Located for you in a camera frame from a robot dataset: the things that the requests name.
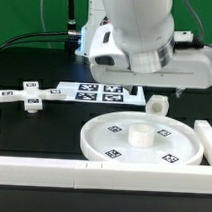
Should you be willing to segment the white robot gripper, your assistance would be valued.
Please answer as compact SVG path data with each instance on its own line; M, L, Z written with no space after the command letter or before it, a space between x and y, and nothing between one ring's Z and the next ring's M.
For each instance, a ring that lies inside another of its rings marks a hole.
M96 66L91 63L91 74L98 83L132 86L130 94L136 94L136 86L177 88L176 98L182 95L182 89L205 89L212 86L212 48L179 49L172 60L164 67L152 70L153 65L142 64L136 60L139 68L119 69L114 66Z

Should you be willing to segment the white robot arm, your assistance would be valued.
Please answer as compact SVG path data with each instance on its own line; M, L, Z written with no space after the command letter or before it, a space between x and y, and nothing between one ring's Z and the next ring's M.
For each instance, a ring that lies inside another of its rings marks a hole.
M212 47L176 31L173 0L89 0L77 55L102 84L205 89L212 86Z

